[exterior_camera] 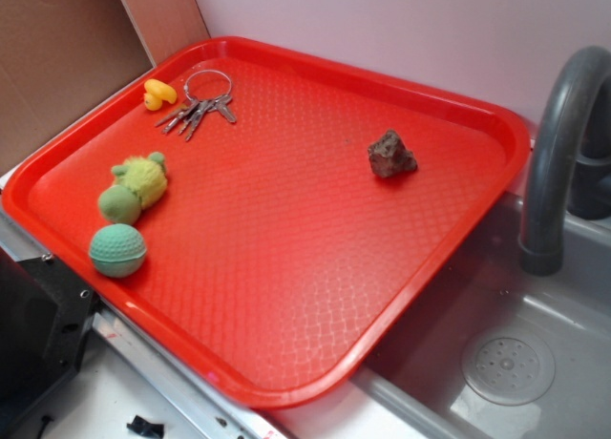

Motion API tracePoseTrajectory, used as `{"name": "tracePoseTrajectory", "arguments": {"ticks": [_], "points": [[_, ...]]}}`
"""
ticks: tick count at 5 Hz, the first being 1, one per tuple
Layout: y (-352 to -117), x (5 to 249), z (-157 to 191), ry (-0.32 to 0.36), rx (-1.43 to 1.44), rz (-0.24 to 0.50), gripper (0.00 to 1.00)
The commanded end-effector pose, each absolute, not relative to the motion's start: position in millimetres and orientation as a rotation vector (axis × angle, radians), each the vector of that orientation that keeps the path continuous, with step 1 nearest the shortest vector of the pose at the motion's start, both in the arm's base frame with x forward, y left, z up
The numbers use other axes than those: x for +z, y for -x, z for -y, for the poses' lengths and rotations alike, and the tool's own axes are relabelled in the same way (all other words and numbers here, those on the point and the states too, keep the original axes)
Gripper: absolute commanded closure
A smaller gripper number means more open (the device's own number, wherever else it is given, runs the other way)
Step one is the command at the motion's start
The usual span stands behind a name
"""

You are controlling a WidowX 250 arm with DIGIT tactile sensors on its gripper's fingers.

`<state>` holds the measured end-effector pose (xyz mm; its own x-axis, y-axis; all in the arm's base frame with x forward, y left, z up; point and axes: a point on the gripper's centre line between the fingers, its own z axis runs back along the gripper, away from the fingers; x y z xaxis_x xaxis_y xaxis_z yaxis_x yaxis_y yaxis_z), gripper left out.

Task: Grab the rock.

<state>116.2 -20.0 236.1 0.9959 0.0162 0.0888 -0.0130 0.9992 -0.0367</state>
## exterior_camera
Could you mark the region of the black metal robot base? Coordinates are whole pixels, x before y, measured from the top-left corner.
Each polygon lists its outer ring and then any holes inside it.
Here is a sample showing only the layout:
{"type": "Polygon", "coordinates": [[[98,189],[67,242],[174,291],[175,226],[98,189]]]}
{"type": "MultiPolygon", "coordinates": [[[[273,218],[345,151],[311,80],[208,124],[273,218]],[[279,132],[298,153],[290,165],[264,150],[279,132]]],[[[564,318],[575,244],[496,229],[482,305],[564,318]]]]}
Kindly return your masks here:
{"type": "Polygon", "coordinates": [[[79,371],[96,294],[62,260],[1,256],[1,436],[79,371]]]}

